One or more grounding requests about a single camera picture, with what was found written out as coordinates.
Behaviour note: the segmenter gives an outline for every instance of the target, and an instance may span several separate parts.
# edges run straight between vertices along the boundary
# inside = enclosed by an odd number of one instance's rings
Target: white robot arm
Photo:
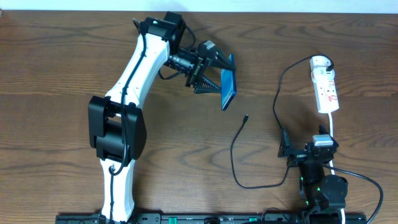
[[[185,29],[181,15],[168,12],[164,20],[148,17],[141,22],[137,47],[126,69],[105,98],[94,96],[88,107],[90,144],[101,159],[104,172],[104,220],[126,222],[134,210],[132,176],[136,159],[146,142],[142,108],[157,72],[164,65],[184,73],[185,86],[193,85],[195,93],[221,93],[220,87],[204,76],[207,67],[235,70],[235,66],[211,41],[199,44],[197,50],[179,47]],[[139,59],[144,50],[145,56]],[[127,87],[122,102],[123,88]],[[108,117],[124,113],[125,126]],[[119,170],[111,175],[109,169]]]
[[[140,109],[144,106],[145,98],[157,72],[170,55],[169,42],[165,42],[161,37],[153,34],[146,34],[144,38],[146,38],[147,42],[146,56],[142,59],[132,77],[124,99],[126,105],[134,103],[136,108]],[[142,35],[140,35],[137,40],[137,47],[134,51],[134,55],[131,57],[126,69],[115,86],[106,94],[106,96],[110,96],[112,102],[120,103],[122,88],[129,75],[132,73],[133,68],[136,66],[142,53],[142,48]],[[113,220],[116,222],[128,220],[134,208],[134,201],[132,199],[132,175],[134,164],[135,160],[132,159],[129,165],[125,167],[119,175],[113,177]],[[113,159],[105,159],[101,160],[101,165],[104,171],[105,186],[104,207],[102,208],[101,214],[109,217],[111,210],[111,174],[108,169],[109,167],[114,167],[118,170],[121,166],[121,162]]]

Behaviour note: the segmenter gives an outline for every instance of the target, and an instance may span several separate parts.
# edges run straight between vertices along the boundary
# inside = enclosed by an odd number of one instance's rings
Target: white power strip
[[[314,56],[310,60],[311,79],[319,113],[331,113],[338,110],[335,86],[335,71],[327,71],[331,62],[324,56]]]

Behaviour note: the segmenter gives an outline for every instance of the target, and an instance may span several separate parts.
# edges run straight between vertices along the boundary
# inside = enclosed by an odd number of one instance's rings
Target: white cable
[[[329,134],[333,138],[333,119],[331,117],[331,113],[328,113],[329,115]],[[333,167],[333,161],[329,162],[330,167]]]
[[[333,119],[331,117],[331,113],[328,113],[328,115],[329,115],[329,133],[330,133],[330,136],[333,137]],[[333,161],[329,162],[329,166],[333,167]],[[335,174],[334,170],[330,170],[330,172],[332,175]],[[340,211],[341,211],[341,224],[345,224],[346,223],[346,215],[345,215],[344,209],[342,208]]]

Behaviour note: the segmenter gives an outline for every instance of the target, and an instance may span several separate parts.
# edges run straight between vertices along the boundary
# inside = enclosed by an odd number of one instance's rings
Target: black cable
[[[138,31],[141,33],[140,25],[138,25],[137,27],[138,27]],[[127,79],[127,81],[124,84],[124,87],[122,89],[122,97],[121,97],[121,101],[120,101],[120,105],[121,105],[120,117],[121,117],[121,122],[122,122],[124,153],[123,153],[122,163],[121,163],[121,166],[119,167],[118,171],[117,172],[113,172],[113,170],[111,170],[111,169],[109,170],[109,173],[111,175],[119,175],[122,172],[123,167],[124,167],[124,165],[126,164],[128,158],[129,158],[129,156],[128,156],[129,148],[127,146],[126,121],[124,119],[124,116],[125,116],[125,114],[124,114],[124,112],[125,112],[124,111],[124,109],[125,109],[124,108],[124,98],[126,97],[127,88],[129,88],[129,84],[130,84],[130,81],[131,81],[132,77],[134,76],[135,72],[137,71],[142,59],[145,57],[145,53],[146,53],[146,50],[147,50],[147,41],[146,41],[145,35],[142,35],[142,43],[143,43],[143,49],[142,49],[141,55],[140,55],[140,57],[138,59],[138,62],[136,63],[136,66],[133,68],[131,74],[129,75],[129,78]]]
[[[79,220],[79,224],[86,224],[86,221],[88,221],[88,222],[90,222],[90,224],[91,223],[93,223],[93,222],[95,222],[95,219],[94,218],[84,218],[84,219],[80,219]]]
[[[196,43],[196,41],[197,41],[197,37],[195,37],[195,34],[193,33],[193,31],[191,30],[191,28],[189,28],[189,26],[186,26],[186,28],[187,28],[187,30],[188,30],[188,32],[191,34],[191,36],[192,36],[192,44],[188,47],[188,50],[190,50],[190,49],[192,49],[193,48],[193,46],[195,46],[195,43]]]
[[[113,167],[109,167],[109,172],[113,172]],[[113,175],[111,175],[111,210],[109,214],[109,224],[113,224]]]
[[[330,166],[328,166],[328,165],[324,165],[323,163],[321,163],[321,162],[319,162],[319,161],[317,161],[317,163],[318,163],[319,165],[321,165],[322,167],[324,167],[324,168],[331,169],[331,170],[335,170],[335,171],[342,172],[342,173],[349,174],[349,175],[353,175],[353,176],[355,176],[355,177],[359,177],[359,178],[362,178],[362,179],[364,179],[364,180],[367,180],[367,181],[369,181],[370,183],[374,184],[374,185],[379,189],[379,191],[380,191],[379,203],[377,204],[377,207],[376,207],[376,209],[374,210],[374,212],[373,212],[373,214],[371,215],[371,217],[366,221],[366,224],[371,223],[371,222],[373,221],[374,217],[375,217],[375,216],[377,215],[377,213],[379,212],[379,210],[380,210],[380,208],[381,208],[381,204],[383,203],[383,196],[384,196],[384,194],[383,194],[383,189],[381,188],[381,186],[380,186],[376,181],[374,181],[374,180],[372,180],[372,179],[370,179],[369,177],[366,177],[366,176],[364,176],[364,175],[356,174],[356,173],[354,173],[354,172],[347,171],[347,170],[343,170],[343,169],[336,168],[336,167],[330,167]]]
[[[159,75],[160,79],[163,79],[163,80],[170,80],[170,79],[176,77],[177,75],[179,75],[179,74],[181,74],[181,73],[182,73],[182,72],[176,72],[176,73],[174,73],[173,75],[168,76],[168,77],[165,78],[165,77],[163,77],[163,75],[160,73],[160,69],[159,69],[159,71],[157,71],[157,74]]]
[[[262,213],[262,215],[261,215],[261,222],[262,222],[262,218],[263,218],[263,217],[264,217],[264,221],[265,221],[266,217],[265,217],[264,215],[265,215],[266,213],[268,213],[268,211],[271,210],[271,209],[278,210],[279,213],[286,219],[286,221],[289,221],[289,219],[285,216],[285,214],[284,214],[279,208],[271,207],[271,208],[267,208],[267,210],[265,210],[265,211]]]
[[[241,184],[239,183],[239,181],[237,180],[237,178],[236,178],[235,169],[234,169],[234,159],[233,159],[232,149],[233,149],[233,146],[234,146],[234,143],[235,143],[236,138],[238,137],[239,133],[242,131],[242,129],[243,129],[243,127],[244,127],[244,124],[246,124],[246,122],[248,121],[248,119],[249,119],[249,115],[246,114],[246,115],[244,116],[244,118],[243,118],[242,126],[239,128],[239,131],[236,133],[234,139],[232,140],[232,144],[231,144],[231,165],[232,165],[232,174],[234,175],[235,182],[236,182],[236,184],[237,184],[238,186],[240,186],[240,187],[243,188],[243,189],[264,189],[264,188],[270,188],[270,187],[278,187],[278,186],[281,186],[281,185],[285,182],[285,179],[286,179],[286,177],[287,177],[287,174],[289,173],[289,168],[290,168],[290,167],[287,167],[285,176],[284,176],[283,180],[282,180],[279,184],[263,185],[263,186],[257,186],[257,187],[245,187],[245,186],[241,185]]]
[[[287,67],[287,68],[284,70],[284,72],[282,72],[282,75],[280,76],[279,87],[278,87],[278,90],[276,91],[276,95],[275,95],[275,98],[274,98],[274,103],[273,103],[273,105],[272,105],[272,110],[273,110],[273,112],[274,112],[275,119],[276,119],[276,121],[278,122],[278,125],[279,125],[280,128],[282,128],[282,125],[280,124],[280,121],[279,121],[279,119],[278,119],[278,116],[276,115],[276,112],[275,112],[275,103],[276,103],[276,99],[278,98],[278,95],[279,95],[279,92],[280,92],[280,88],[282,87],[282,79],[284,78],[284,74],[285,74],[285,72],[287,72],[287,70],[289,70],[289,69],[292,68],[293,66],[295,66],[295,65],[297,65],[297,64],[299,64],[299,63],[301,63],[301,62],[303,62],[303,61],[305,61],[305,60],[307,60],[307,59],[310,59],[310,58],[312,58],[312,57],[314,57],[314,56],[324,56],[324,57],[326,57],[327,59],[330,60],[331,65],[329,65],[329,67],[326,68],[326,71],[328,71],[328,72],[329,72],[329,71],[332,71],[332,70],[333,70],[333,67],[335,66],[335,64],[333,63],[333,61],[332,61],[328,56],[326,56],[326,55],[324,55],[324,54],[315,54],[315,55],[311,55],[311,56],[308,56],[308,57],[306,57],[306,58],[303,58],[303,59],[299,60],[298,62],[294,63],[293,65]]]
[[[134,22],[134,25],[138,29],[138,33],[141,34],[141,25],[139,24],[138,20],[133,19],[133,22]],[[127,88],[129,88],[130,81],[131,81],[132,77],[134,76],[135,72],[137,71],[142,59],[145,57],[145,53],[147,50],[147,40],[146,40],[144,34],[141,34],[141,35],[142,35],[143,49],[142,49],[141,55],[136,63],[136,66],[133,68],[131,74],[129,75],[129,78],[127,79],[126,83],[124,84],[124,87],[122,89],[122,97],[120,100],[120,117],[121,117],[121,123],[122,123],[122,138],[123,138],[124,152],[123,152],[122,163],[121,163],[118,171],[114,172],[114,167],[113,166],[109,167],[109,173],[111,174],[111,210],[110,210],[110,214],[109,214],[109,222],[110,223],[113,223],[113,204],[114,204],[114,201],[113,201],[113,177],[116,175],[119,175],[122,172],[123,167],[127,163],[127,160],[129,158],[129,148],[127,145],[126,121],[124,119],[124,116],[125,116],[125,114],[124,114],[125,113],[124,98],[126,96]]]

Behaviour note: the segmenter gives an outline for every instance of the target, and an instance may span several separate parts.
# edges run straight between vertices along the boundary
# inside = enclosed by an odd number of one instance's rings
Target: power cord
[[[333,138],[333,118],[331,117],[331,113],[328,113],[329,116],[329,135]],[[333,161],[329,162],[329,166],[333,167]]]
[[[278,210],[278,212],[286,219],[286,221],[289,221],[289,219],[286,217],[286,215],[279,209],[279,208],[275,208],[275,207],[271,207],[271,208],[267,208],[267,210],[265,210],[262,215],[261,215],[261,222],[262,222],[262,218],[264,217],[264,221],[266,219],[265,214],[268,213],[269,210],[274,209],[274,210]]]
[[[376,209],[374,210],[374,212],[373,212],[373,214],[371,215],[371,217],[366,221],[366,224],[370,224],[370,223],[373,221],[374,217],[375,217],[375,216],[377,215],[377,213],[379,212],[379,210],[380,210],[380,208],[381,208],[381,204],[383,203],[383,196],[384,196],[384,194],[383,194],[383,189],[381,188],[381,186],[380,186],[376,181],[374,181],[374,180],[372,180],[372,179],[370,179],[369,177],[366,177],[366,176],[364,176],[364,175],[357,174],[357,173],[354,173],[354,172],[351,172],[351,171],[347,171],[347,170],[343,170],[343,169],[336,168],[336,167],[330,167],[330,166],[328,166],[328,165],[324,165],[323,163],[321,163],[321,162],[319,162],[319,161],[317,161],[317,163],[318,163],[319,165],[321,165],[322,167],[324,167],[324,168],[327,168],[327,169],[330,169],[330,170],[335,170],[335,171],[342,172],[342,173],[349,174],[349,175],[353,175],[353,176],[355,176],[355,177],[359,177],[359,178],[362,178],[362,179],[364,179],[364,180],[367,180],[367,181],[369,181],[370,183],[374,184],[374,185],[379,189],[379,191],[380,191],[379,203],[377,204],[377,207],[376,207]]]
[[[193,49],[193,47],[195,46],[195,43],[196,43],[196,41],[197,41],[197,37],[195,36],[195,34],[194,34],[193,31],[191,30],[191,28],[189,28],[189,26],[186,26],[185,28],[188,30],[188,32],[189,32],[189,33],[191,34],[191,36],[192,36],[192,44],[189,45],[189,47],[188,47],[188,50],[191,50],[191,49]],[[159,71],[157,72],[157,74],[159,75],[160,79],[162,79],[162,80],[170,80],[170,79],[172,79],[172,78],[175,78],[176,76],[178,76],[178,75],[181,74],[181,73],[182,73],[182,71],[179,71],[179,72],[176,72],[176,73],[174,73],[173,75],[170,75],[170,76],[168,76],[168,77],[163,77],[163,75],[162,75],[161,72],[160,72],[160,69],[159,69]]]
[[[124,116],[125,116],[125,114],[124,114],[125,113],[124,98],[126,96],[127,88],[129,88],[130,81],[131,81],[132,77],[134,76],[135,72],[137,71],[142,59],[145,57],[145,53],[146,53],[146,50],[147,50],[147,40],[145,38],[145,35],[143,33],[141,33],[141,25],[140,25],[139,21],[137,19],[133,19],[132,21],[133,21],[134,25],[137,27],[138,33],[141,34],[141,36],[142,36],[142,44],[143,44],[142,47],[143,47],[143,49],[142,49],[141,55],[140,55],[140,57],[138,59],[138,62],[136,63],[136,66],[133,68],[131,74],[129,75],[129,78],[126,81],[126,84],[124,84],[124,87],[122,89],[122,97],[121,97],[121,100],[120,100],[120,105],[121,105],[120,117],[121,117],[121,123],[122,123],[122,138],[123,138],[123,149],[124,149],[124,152],[123,152],[122,163],[121,163],[118,171],[116,171],[116,172],[114,171],[114,166],[110,166],[109,169],[108,169],[109,173],[111,174],[111,186],[110,186],[110,189],[111,189],[111,209],[110,209],[110,214],[109,214],[109,223],[110,224],[114,223],[113,222],[113,204],[114,204],[114,201],[113,201],[113,179],[114,179],[114,176],[117,176],[117,175],[119,175],[122,172],[123,167],[127,163],[127,160],[129,158],[129,148],[128,148],[128,145],[127,145],[126,121],[124,119]]]
[[[290,168],[290,167],[287,167],[285,176],[284,176],[283,180],[282,180],[279,184],[263,185],[263,186],[257,186],[257,187],[245,187],[245,186],[241,185],[241,184],[239,183],[239,181],[237,180],[237,178],[236,178],[236,175],[235,175],[235,168],[234,168],[234,158],[233,158],[233,153],[232,153],[232,151],[233,151],[233,146],[234,146],[234,143],[235,143],[236,138],[239,136],[239,133],[242,131],[242,129],[243,129],[243,127],[244,127],[244,124],[246,124],[246,122],[248,121],[248,119],[249,119],[249,115],[246,114],[246,115],[244,116],[244,118],[243,118],[243,122],[242,122],[241,127],[239,128],[239,131],[236,133],[236,135],[235,135],[235,137],[234,137],[234,139],[232,140],[232,143],[231,143],[231,166],[232,166],[232,174],[233,174],[233,176],[234,176],[235,182],[236,182],[236,184],[237,184],[238,186],[240,186],[240,187],[243,188],[243,189],[264,189],[264,188],[270,188],[270,187],[278,187],[278,186],[281,186],[281,185],[285,182],[285,179],[286,179],[286,177],[287,177],[287,174],[289,173],[289,168]]]
[[[290,68],[292,68],[292,67],[294,67],[295,65],[300,64],[301,62],[303,62],[303,61],[305,61],[305,60],[308,60],[308,59],[310,59],[310,58],[312,58],[312,57],[314,57],[314,56],[324,56],[324,57],[326,57],[327,59],[330,60],[330,65],[329,65],[329,67],[326,68],[326,71],[327,71],[327,72],[332,71],[333,68],[334,68],[334,66],[335,66],[335,64],[333,63],[333,61],[332,61],[328,56],[326,56],[326,55],[324,55],[324,54],[315,54],[315,55],[311,55],[311,56],[308,56],[308,57],[305,57],[305,58],[299,60],[298,62],[294,63],[293,65],[287,67],[287,68],[284,70],[284,72],[282,72],[282,75],[280,76],[279,87],[278,87],[278,90],[276,91],[276,95],[275,95],[275,98],[274,98],[274,103],[273,103],[273,105],[272,105],[272,111],[274,112],[275,119],[276,119],[276,121],[278,122],[278,125],[279,125],[280,128],[282,128],[282,125],[281,125],[281,123],[280,123],[280,121],[279,121],[279,119],[278,119],[278,116],[276,115],[276,112],[275,112],[275,103],[276,103],[276,99],[278,98],[280,89],[282,88],[282,80],[283,80],[283,78],[284,78],[284,75],[285,75],[285,73],[286,73]]]

